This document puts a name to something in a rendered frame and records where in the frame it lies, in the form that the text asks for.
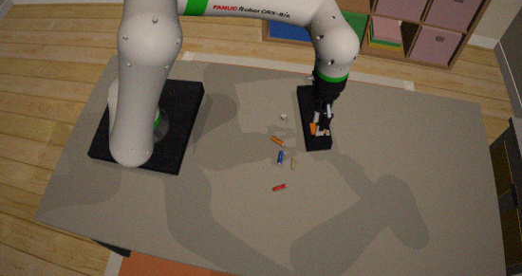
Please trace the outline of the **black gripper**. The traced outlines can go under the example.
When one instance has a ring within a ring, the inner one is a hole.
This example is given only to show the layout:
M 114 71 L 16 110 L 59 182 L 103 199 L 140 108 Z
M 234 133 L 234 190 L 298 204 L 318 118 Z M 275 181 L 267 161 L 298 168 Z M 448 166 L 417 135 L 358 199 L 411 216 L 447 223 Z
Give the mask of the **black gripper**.
M 323 136 L 325 129 L 328 129 L 328 126 L 329 126 L 332 118 L 334 117 L 334 114 L 332 112 L 331 112 L 332 114 L 330 114 L 332 104 L 336 99 L 338 99 L 338 97 L 340 96 L 340 93 L 336 94 L 336 95 L 326 95 L 326 94 L 319 92 L 315 87 L 313 90 L 314 90 L 314 94 L 316 95 L 315 103 L 314 103 L 316 108 L 315 108 L 315 113 L 314 113 L 314 118 L 313 118 L 313 123 L 316 122 L 316 126 L 317 126 L 316 131 L 315 131 L 315 136 Z M 319 115 L 319 113 L 320 113 L 320 115 Z M 319 127 L 319 125 L 320 125 L 320 127 Z

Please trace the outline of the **blue battery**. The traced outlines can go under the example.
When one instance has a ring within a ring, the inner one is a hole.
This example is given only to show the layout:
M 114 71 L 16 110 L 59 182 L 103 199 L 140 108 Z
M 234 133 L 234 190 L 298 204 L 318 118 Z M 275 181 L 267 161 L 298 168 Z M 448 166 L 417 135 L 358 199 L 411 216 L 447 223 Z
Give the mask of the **blue battery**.
M 278 159 L 277 159 L 277 165 L 281 165 L 283 154 L 284 154 L 283 151 L 279 151 L 279 156 L 278 156 Z

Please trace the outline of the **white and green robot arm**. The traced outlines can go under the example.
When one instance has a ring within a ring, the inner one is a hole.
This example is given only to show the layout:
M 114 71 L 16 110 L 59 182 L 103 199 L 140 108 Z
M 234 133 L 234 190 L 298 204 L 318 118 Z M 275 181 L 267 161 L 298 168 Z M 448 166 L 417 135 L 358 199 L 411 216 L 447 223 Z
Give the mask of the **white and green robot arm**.
M 246 17 L 305 28 L 315 50 L 307 80 L 327 95 L 345 89 L 360 50 L 359 38 L 335 0 L 123 1 L 119 76 L 107 90 L 109 124 L 100 124 L 99 131 L 109 131 L 111 156 L 124 167 L 144 164 L 169 130 L 169 117 L 158 102 L 182 46 L 179 15 Z

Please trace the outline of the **black rack of bins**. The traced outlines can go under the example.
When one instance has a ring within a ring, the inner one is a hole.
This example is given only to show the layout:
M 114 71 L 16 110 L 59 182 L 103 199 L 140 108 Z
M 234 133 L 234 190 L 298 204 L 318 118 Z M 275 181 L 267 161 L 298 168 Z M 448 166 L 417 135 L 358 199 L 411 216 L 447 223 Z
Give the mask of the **black rack of bins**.
M 299 88 L 299 91 L 298 91 Z M 303 127 L 304 139 L 306 144 L 306 150 L 309 151 L 321 151 L 330 150 L 332 146 L 332 137 L 330 129 L 326 129 L 326 134 L 323 136 L 316 136 L 310 133 L 309 124 L 312 123 L 314 111 L 315 111 L 315 95 L 313 92 L 313 85 L 297 85 L 297 99 L 299 104 L 301 122 Z M 299 96 L 300 94 L 300 96 Z M 301 100 L 301 101 L 300 101 Z M 302 105 L 302 107 L 301 107 Z M 303 112 L 302 112 L 303 110 Z M 304 116 L 304 117 L 303 117 Z M 304 123 L 305 122 L 305 123 Z M 307 130 L 307 131 L 306 131 Z M 308 136 L 308 137 L 307 137 Z

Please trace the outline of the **orange aa battery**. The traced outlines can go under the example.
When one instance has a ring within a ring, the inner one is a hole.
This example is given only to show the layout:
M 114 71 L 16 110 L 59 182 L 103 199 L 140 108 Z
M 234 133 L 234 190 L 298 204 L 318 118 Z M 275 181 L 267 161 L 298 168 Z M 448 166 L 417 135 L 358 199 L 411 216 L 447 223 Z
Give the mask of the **orange aa battery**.
M 270 139 L 273 140 L 274 142 L 280 144 L 281 146 L 285 145 L 285 142 L 283 142 L 282 140 L 280 140 L 280 139 L 278 139 L 276 137 L 271 137 Z

